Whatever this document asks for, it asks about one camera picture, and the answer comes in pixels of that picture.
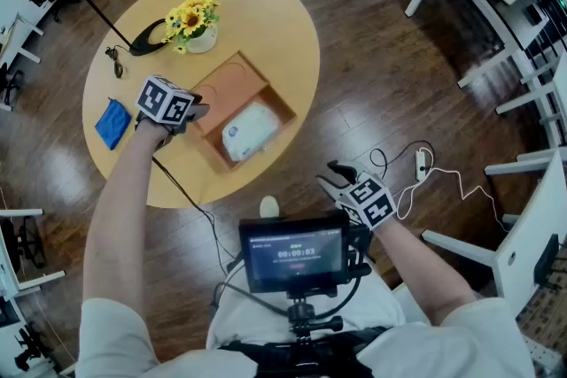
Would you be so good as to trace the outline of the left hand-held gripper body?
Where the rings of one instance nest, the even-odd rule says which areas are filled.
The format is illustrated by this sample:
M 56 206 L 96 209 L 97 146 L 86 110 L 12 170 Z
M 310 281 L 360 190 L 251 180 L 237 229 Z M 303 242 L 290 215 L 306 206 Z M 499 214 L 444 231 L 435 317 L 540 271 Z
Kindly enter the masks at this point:
M 189 123 L 195 122 L 192 120 L 194 104 L 203 104 L 201 95 L 182 89 L 163 76 L 148 76 L 136 100 L 135 128 L 145 120 L 165 128 L 167 136 L 156 147 L 160 150 L 174 136 L 183 134 Z

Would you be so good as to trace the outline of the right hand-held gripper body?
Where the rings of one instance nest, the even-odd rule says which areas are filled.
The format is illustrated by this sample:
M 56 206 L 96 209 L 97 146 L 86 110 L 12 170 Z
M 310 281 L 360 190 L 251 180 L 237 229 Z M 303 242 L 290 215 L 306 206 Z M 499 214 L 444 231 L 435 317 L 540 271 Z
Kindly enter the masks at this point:
M 392 194 L 378 174 L 364 166 L 356 166 L 356 169 L 357 182 L 348 182 L 335 206 L 345 211 L 352 223 L 374 230 L 393 216 Z

